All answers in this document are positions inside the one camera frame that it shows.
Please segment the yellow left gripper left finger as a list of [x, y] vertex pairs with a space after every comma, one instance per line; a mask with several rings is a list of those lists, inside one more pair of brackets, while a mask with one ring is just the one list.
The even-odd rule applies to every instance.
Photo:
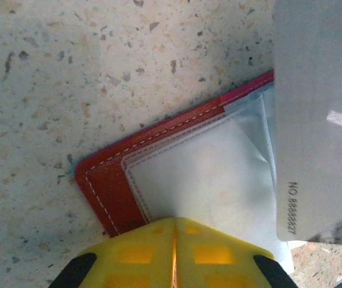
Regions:
[[173, 288], [175, 219], [166, 218], [93, 245], [49, 288]]

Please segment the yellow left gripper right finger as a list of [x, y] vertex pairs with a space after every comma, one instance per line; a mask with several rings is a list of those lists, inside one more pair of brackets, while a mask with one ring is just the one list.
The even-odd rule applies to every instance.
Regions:
[[268, 250], [187, 218], [175, 228], [176, 288], [298, 288]]

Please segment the red leather card holder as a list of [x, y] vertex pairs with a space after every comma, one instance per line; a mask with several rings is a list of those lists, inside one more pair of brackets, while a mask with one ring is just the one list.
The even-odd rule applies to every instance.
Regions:
[[111, 237], [185, 217], [270, 251], [276, 232], [274, 74], [146, 128], [82, 160], [76, 182]]

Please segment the white membership card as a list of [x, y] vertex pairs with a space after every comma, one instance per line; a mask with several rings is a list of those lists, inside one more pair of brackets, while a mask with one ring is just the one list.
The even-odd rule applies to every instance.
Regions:
[[277, 234], [342, 245], [342, 0], [276, 0]]

